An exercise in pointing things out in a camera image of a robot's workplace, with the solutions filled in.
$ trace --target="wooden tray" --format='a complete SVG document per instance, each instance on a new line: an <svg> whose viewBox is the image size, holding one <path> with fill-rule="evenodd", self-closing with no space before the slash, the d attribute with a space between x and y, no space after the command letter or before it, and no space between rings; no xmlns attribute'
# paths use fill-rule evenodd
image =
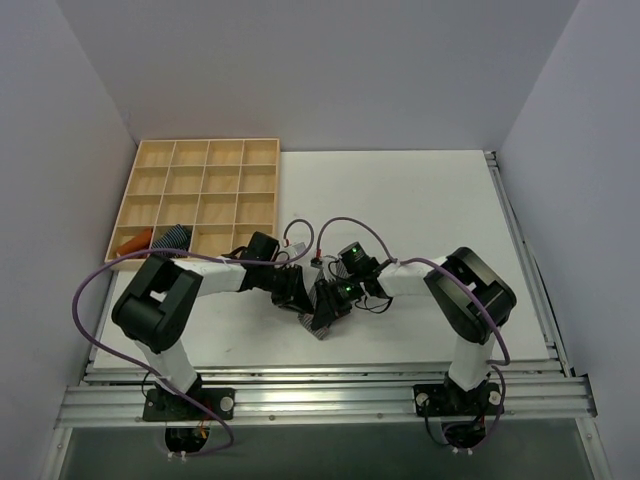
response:
<svg viewBox="0 0 640 480"><path fill-rule="evenodd" d="M214 257L246 245L255 231L273 235L279 162L277 138L142 141L105 261L147 228L152 243L173 225L190 228L189 250Z"/></svg>

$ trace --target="cable connector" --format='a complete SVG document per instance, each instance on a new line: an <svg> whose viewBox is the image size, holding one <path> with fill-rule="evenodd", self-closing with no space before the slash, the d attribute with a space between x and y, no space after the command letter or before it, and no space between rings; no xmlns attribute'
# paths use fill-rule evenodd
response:
<svg viewBox="0 0 640 480"><path fill-rule="evenodd" d="M285 252L289 258L285 258L284 260L289 260L299 256L302 252L305 251L306 248L307 246L305 245L304 242L289 244L287 241L287 245L284 248L280 249L280 251L278 252L278 255L280 255L282 252ZM283 258L278 256L277 260L283 260Z"/></svg>

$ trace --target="white enclosure wall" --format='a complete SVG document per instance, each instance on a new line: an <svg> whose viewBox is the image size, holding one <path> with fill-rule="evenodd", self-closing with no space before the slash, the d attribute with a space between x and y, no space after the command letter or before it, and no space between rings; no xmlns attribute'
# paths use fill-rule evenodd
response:
<svg viewBox="0 0 640 480"><path fill-rule="evenodd" d="M640 3L582 0L501 152L616 479L637 479Z"/></svg>
<svg viewBox="0 0 640 480"><path fill-rule="evenodd" d="M135 146L53 0L2 2L0 72L0 477L30 479L88 351L71 296L103 258Z"/></svg>
<svg viewBox="0 0 640 480"><path fill-rule="evenodd" d="M58 0L137 138L496 149L577 0Z"/></svg>

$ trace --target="white table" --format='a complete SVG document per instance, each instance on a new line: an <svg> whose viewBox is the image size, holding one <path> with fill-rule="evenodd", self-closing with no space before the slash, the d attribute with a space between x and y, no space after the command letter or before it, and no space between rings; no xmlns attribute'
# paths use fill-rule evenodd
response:
<svg viewBox="0 0 640 480"><path fill-rule="evenodd" d="M294 218L311 221L317 233L330 217L346 215L369 224L401 259L468 246L518 298L502 329L512 358L549 358L482 152L289 152L280 167L280 233ZM294 227L290 240L306 241L304 227ZM329 227L323 253L335 254L355 240L384 258L368 232L344 222ZM118 274L109 309L131 278ZM144 360L111 321L101 339ZM197 367L291 367L446 362L455 333L432 298L398 298L384 315L354 309L319 341L295 314L273 307L269 294L251 291L198 299L182 339ZM500 357L497 347L494 353ZM93 368L130 365L99 351Z"/></svg>

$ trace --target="metal bracket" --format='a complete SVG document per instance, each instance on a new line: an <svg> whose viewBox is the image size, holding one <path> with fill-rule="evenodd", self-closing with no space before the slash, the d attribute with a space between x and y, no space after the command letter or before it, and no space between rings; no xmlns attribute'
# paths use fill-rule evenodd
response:
<svg viewBox="0 0 640 480"><path fill-rule="evenodd" d="M495 383L486 383L476 395L477 401L456 404L450 401L445 385L421 384L413 386L416 415L419 417L476 417L494 416L499 410L500 389Z"/></svg>
<svg viewBox="0 0 640 480"><path fill-rule="evenodd" d="M202 388L192 396L222 420L233 419L236 391L232 388ZM207 415L180 397L154 388L147 392L142 420L145 422L184 422L203 420Z"/></svg>

